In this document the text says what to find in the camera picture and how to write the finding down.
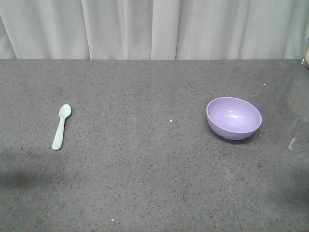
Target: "plastic spoon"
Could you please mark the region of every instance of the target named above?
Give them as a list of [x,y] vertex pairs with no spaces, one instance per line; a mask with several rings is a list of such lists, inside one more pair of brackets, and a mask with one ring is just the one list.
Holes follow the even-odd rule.
[[64,123],[66,118],[70,116],[71,113],[72,110],[68,104],[64,104],[59,110],[60,122],[52,145],[52,149],[55,151],[59,150],[62,146]]

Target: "bowl rim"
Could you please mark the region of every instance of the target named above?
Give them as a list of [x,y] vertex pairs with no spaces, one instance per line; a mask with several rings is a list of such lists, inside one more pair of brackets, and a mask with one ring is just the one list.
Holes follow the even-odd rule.
[[[243,102],[245,102],[245,103],[251,105],[251,106],[255,109],[255,111],[258,113],[258,115],[260,116],[260,122],[259,122],[258,126],[257,126],[254,130],[249,130],[249,131],[247,131],[247,132],[237,132],[237,131],[233,131],[233,130],[231,130],[231,131],[230,131],[230,130],[227,130],[227,129],[223,128],[223,127],[220,127],[218,124],[216,124],[216,123],[211,119],[211,117],[210,117],[209,114],[208,114],[208,107],[209,107],[210,104],[213,103],[214,101],[216,101],[216,100],[218,100],[218,99],[222,99],[222,98],[233,98],[233,99],[237,99],[237,100],[243,101]],[[251,103],[249,103],[249,102],[247,102],[247,101],[245,101],[245,100],[243,100],[243,99],[235,98],[235,97],[219,97],[219,98],[213,99],[212,101],[210,101],[210,102],[208,103],[208,105],[207,105],[207,107],[206,107],[206,114],[207,114],[207,118],[208,118],[214,125],[216,125],[217,127],[221,128],[221,129],[223,129],[223,130],[225,130],[225,131],[232,132],[232,133],[237,133],[237,134],[247,134],[247,133],[254,132],[254,131],[256,131],[257,129],[259,129],[259,127],[260,127],[261,124],[262,124],[262,116],[261,116],[261,113],[259,112],[259,110],[258,110],[254,105],[252,105]]]

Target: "lavender plastic bowl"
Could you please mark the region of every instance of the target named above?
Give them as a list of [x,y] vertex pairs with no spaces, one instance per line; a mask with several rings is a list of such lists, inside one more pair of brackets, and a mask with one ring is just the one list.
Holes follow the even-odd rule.
[[231,140],[249,137],[262,123],[260,112],[239,98],[216,98],[207,105],[206,112],[212,130]]

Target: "gray speckled countertop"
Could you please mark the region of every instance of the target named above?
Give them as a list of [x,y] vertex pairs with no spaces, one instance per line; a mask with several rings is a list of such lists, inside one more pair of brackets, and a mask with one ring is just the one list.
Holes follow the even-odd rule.
[[[308,231],[299,63],[0,60],[0,231]],[[212,132],[221,96],[260,110],[252,137]]]

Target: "curtain fold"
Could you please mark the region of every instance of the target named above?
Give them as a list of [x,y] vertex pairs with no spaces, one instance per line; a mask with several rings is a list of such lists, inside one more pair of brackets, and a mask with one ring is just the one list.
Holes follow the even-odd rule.
[[303,58],[308,0],[0,0],[0,58]]

